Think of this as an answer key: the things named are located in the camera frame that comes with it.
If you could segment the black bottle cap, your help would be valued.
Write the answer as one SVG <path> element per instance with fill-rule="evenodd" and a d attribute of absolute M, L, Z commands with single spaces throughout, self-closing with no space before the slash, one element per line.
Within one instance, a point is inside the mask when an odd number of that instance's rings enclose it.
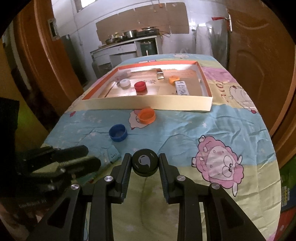
<path fill-rule="evenodd" d="M 150 149 L 140 149 L 132 156 L 132 168 L 138 176 L 149 177 L 156 173 L 158 166 L 158 156 Z"/>

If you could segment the clear patterned lighter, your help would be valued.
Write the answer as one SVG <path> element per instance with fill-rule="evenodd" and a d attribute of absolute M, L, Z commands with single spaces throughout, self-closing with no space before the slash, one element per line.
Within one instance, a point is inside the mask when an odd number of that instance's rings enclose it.
<path fill-rule="evenodd" d="M 130 76 L 131 76 L 130 70 L 119 70 L 114 77 L 114 81 L 120 82 L 123 79 L 130 78 Z"/>

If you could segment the teal floral lighter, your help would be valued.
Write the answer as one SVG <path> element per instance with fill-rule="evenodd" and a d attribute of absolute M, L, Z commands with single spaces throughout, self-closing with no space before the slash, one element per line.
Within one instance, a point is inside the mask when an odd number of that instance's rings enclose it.
<path fill-rule="evenodd" d="M 121 154 L 114 145 L 99 149 L 99 159 L 102 167 L 107 167 L 121 158 Z"/>

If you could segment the blue bottle cap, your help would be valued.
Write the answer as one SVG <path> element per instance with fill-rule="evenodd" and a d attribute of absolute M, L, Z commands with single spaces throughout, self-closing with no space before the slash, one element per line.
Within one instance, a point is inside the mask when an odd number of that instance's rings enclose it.
<path fill-rule="evenodd" d="M 113 125 L 109 129 L 109 136 L 114 142 L 122 142 L 127 138 L 127 129 L 123 124 Z"/>

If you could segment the cartoon print tablecloth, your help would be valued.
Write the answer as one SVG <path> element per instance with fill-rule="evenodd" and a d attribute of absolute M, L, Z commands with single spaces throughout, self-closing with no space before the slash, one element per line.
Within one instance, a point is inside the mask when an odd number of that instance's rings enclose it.
<path fill-rule="evenodd" d="M 243 209 L 266 240 L 274 240 L 280 218 L 280 171 L 268 129 L 254 103 L 212 56 L 164 54 L 126 60 L 119 66 L 165 60 L 195 60 L 211 89 L 213 104 L 207 113 L 156 111 L 156 120 L 143 125 L 137 109 L 77 110 L 62 115 L 45 145 L 68 148 L 86 145 L 92 156 L 114 145 L 121 155 L 148 148 L 164 153 L 182 175 L 209 185 L 214 174 L 209 162 L 226 162 L 229 175 L 220 185 Z M 123 124 L 127 138 L 114 142 L 109 129 Z"/>

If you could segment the white bottle cap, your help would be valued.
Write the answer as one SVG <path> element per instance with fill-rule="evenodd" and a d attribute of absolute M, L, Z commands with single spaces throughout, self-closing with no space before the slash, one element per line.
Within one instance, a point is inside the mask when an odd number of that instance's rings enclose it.
<path fill-rule="evenodd" d="M 129 78 L 125 78 L 125 79 L 122 79 L 120 82 L 120 87 L 121 88 L 129 88 L 130 86 L 130 79 Z"/>

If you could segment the white kitchen counter cabinet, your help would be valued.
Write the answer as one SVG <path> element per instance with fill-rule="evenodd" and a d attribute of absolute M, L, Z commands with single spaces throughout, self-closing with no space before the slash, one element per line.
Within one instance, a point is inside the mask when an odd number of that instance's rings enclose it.
<path fill-rule="evenodd" d="M 90 55 L 97 66 L 111 64 L 114 67 L 127 59 L 141 57 L 142 51 L 140 44 L 144 42 L 154 42 L 156 44 L 157 54 L 163 53 L 162 37 L 161 35 L 155 35 L 101 46 L 97 50 L 90 52 Z"/>

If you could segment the dark refrigerator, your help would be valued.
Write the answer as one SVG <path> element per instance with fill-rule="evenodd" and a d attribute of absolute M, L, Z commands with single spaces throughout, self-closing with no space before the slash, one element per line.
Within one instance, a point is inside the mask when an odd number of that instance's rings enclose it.
<path fill-rule="evenodd" d="M 70 35 L 64 35 L 61 37 L 61 40 L 64 44 L 66 53 L 69 57 L 71 66 L 78 77 L 80 84 L 84 87 L 87 83 L 87 78 L 83 72 L 81 64 L 78 59 L 78 55 L 74 49 L 73 43 L 71 41 Z"/>

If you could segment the gold rectangular box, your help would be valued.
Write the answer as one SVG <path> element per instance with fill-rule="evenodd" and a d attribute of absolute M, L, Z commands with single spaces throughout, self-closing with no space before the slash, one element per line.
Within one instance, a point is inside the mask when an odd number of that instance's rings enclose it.
<path fill-rule="evenodd" d="M 162 69 L 156 68 L 156 74 L 157 74 L 157 80 L 164 79 L 164 73 L 163 73 Z"/>

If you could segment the white hello kitty lighter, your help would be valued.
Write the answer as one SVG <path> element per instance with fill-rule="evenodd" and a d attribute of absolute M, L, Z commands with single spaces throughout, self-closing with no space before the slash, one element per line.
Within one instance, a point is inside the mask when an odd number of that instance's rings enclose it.
<path fill-rule="evenodd" d="M 176 87 L 176 93 L 177 95 L 181 95 L 181 96 L 189 96 L 189 91 L 187 89 L 187 85 L 184 81 L 175 81 L 174 82 L 175 87 Z"/>

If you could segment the orange flat bottle cap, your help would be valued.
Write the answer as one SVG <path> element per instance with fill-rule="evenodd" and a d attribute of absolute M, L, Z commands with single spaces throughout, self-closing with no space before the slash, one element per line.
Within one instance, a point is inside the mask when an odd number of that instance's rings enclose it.
<path fill-rule="evenodd" d="M 179 80 L 180 80 L 180 78 L 178 76 L 175 76 L 175 75 L 169 77 L 169 83 L 170 84 L 174 84 L 176 81 L 179 81 Z"/>

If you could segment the green air fryer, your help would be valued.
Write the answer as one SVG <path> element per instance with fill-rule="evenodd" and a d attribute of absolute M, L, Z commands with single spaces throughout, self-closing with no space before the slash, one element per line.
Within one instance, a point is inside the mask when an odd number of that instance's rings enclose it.
<path fill-rule="evenodd" d="M 155 41 L 145 41 L 140 43 L 142 56 L 156 55 L 157 47 Z"/>

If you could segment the brown wooden door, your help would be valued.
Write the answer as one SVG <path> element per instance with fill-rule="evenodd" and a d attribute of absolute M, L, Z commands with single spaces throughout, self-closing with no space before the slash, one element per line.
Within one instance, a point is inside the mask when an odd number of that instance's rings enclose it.
<path fill-rule="evenodd" d="M 272 136 L 295 91 L 295 43 L 262 1 L 226 1 L 231 17 L 229 72 L 247 92 Z"/>

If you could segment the brown left door frame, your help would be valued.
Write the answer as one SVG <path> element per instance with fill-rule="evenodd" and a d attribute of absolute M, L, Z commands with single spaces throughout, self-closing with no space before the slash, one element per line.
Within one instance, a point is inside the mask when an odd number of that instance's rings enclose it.
<path fill-rule="evenodd" d="M 51 1 L 29 1 L 14 19 L 16 47 L 32 87 L 62 116 L 83 93 L 63 42 L 51 33 Z"/>

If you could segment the cardboard wall sheet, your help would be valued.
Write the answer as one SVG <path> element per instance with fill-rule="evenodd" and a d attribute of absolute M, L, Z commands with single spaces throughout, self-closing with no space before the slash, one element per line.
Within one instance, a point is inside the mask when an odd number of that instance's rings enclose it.
<path fill-rule="evenodd" d="M 164 34 L 188 34 L 189 21 L 183 2 L 150 4 L 109 16 L 96 23 L 101 42 L 115 33 L 155 27 Z"/>

